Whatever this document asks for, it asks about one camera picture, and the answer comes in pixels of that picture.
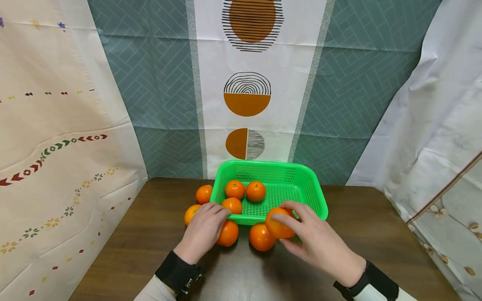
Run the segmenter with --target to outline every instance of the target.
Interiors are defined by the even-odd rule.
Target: orange
[[[196,212],[199,210],[200,207],[201,205],[196,204],[196,205],[192,205],[186,210],[186,213],[184,213],[184,223],[186,224],[186,226],[189,225],[194,214],[196,214]]]
[[[211,193],[213,192],[213,187],[211,185],[203,185],[199,187],[196,191],[196,200],[198,203],[206,204],[211,199]]]
[[[242,204],[241,201],[238,200],[235,197],[230,197],[225,199],[222,203],[221,206],[223,206],[226,209],[231,210],[233,214],[241,214],[242,212]]]
[[[224,187],[224,193],[227,197],[242,199],[244,196],[244,185],[238,180],[229,181]]]
[[[271,215],[273,213],[285,214],[293,218],[293,212],[284,208],[274,207],[268,212],[268,215],[266,216],[266,228],[268,229],[268,232],[273,235],[274,238],[293,238],[295,236],[295,232],[284,224],[272,220]]]
[[[232,220],[226,220],[216,243],[224,247],[230,247],[238,239],[239,233],[238,225]]]
[[[264,252],[271,249],[276,240],[273,235],[268,232],[266,225],[260,222],[249,230],[249,241],[256,250]]]
[[[253,202],[261,202],[266,195],[266,187],[263,183],[254,181],[246,186],[246,197]]]

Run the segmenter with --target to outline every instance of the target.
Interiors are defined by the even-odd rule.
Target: green plastic basket
[[[221,204],[226,199],[224,187],[231,180],[239,180],[246,187],[252,181],[260,181],[266,187],[266,197],[259,203],[246,198],[241,200],[242,213],[228,218],[241,225],[264,222],[273,207],[285,200],[307,204],[323,220],[328,217],[328,207],[315,173],[301,164],[263,161],[227,161],[217,170],[211,202]]]

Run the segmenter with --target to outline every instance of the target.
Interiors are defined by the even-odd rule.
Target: right hand
[[[280,239],[286,249],[330,274],[341,285],[348,288],[354,286],[363,275],[366,260],[350,250],[333,228],[308,205],[284,201],[280,207],[292,209],[300,217],[300,221],[279,213],[271,217],[291,228],[303,242],[297,245],[288,239]]]

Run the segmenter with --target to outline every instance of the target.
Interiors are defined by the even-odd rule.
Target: curtain
[[[445,0],[347,184],[385,193],[464,300],[482,299],[482,3]]]
[[[82,9],[0,7],[1,300],[67,300],[147,180]]]

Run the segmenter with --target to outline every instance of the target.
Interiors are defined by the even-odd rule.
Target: table surface
[[[71,301],[131,301],[181,240],[184,212],[209,180],[149,180],[71,296]],[[327,221],[355,252],[372,261],[418,300],[459,300],[385,196],[374,188],[322,186]],[[265,253],[238,242],[215,246],[200,264],[207,269],[183,300],[343,300],[333,279],[279,243]]]

